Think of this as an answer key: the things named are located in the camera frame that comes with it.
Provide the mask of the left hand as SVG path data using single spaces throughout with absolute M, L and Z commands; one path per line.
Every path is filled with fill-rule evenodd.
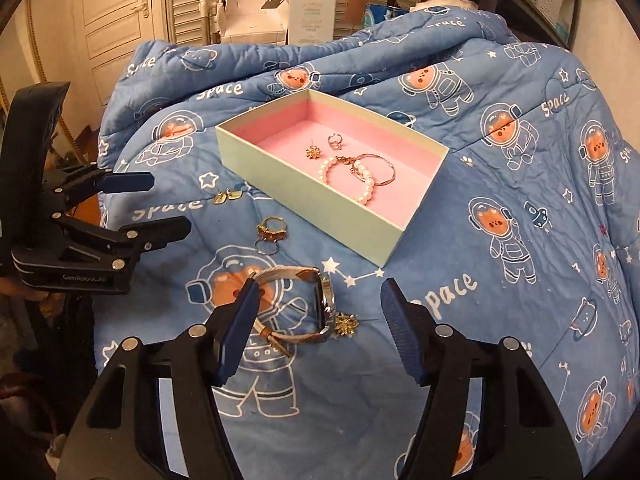
M 30 288 L 17 278 L 10 278 L 9 276 L 0 278 L 0 294 L 35 302 L 41 302 L 49 297 L 47 292 Z

